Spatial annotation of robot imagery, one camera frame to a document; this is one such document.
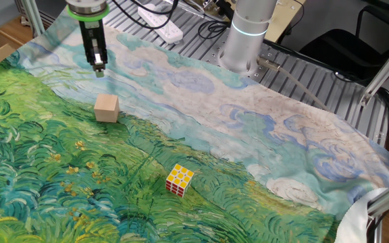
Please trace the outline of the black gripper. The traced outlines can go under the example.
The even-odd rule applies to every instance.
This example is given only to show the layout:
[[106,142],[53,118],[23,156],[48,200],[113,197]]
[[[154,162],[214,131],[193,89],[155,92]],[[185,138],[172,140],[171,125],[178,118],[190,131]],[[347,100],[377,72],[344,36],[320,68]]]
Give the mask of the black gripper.
[[107,49],[103,21],[79,22],[86,60],[92,65],[97,78],[104,77]]

